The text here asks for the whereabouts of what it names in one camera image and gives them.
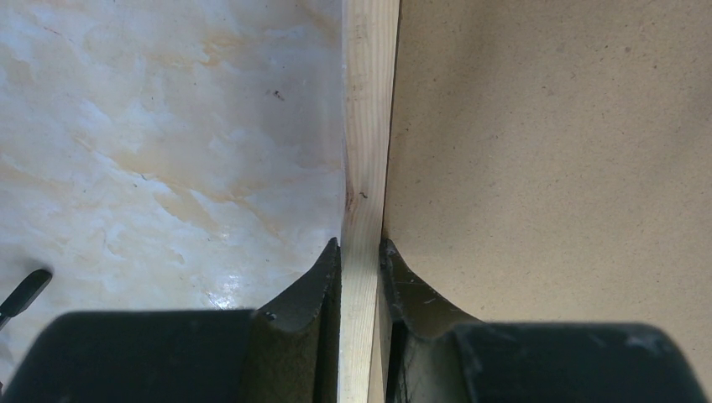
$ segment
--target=wooden board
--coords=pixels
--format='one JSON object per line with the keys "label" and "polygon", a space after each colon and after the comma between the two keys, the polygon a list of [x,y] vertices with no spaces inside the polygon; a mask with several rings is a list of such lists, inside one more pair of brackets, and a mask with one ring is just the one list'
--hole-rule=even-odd
{"label": "wooden board", "polygon": [[398,0],[343,0],[347,194],[339,403],[369,399],[398,7]]}

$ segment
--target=marble surface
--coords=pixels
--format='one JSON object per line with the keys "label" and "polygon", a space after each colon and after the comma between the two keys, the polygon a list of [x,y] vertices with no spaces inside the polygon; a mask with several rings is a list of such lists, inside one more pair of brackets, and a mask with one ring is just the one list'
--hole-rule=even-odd
{"label": "marble surface", "polygon": [[66,311],[259,306],[343,215],[340,2],[0,6],[0,380]]}

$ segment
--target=brown fiberboard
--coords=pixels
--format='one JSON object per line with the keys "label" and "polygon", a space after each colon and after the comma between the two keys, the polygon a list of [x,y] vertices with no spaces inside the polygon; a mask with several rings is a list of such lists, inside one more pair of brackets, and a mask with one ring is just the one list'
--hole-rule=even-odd
{"label": "brown fiberboard", "polygon": [[404,0],[385,231],[483,320],[639,321],[712,386],[712,4]]}

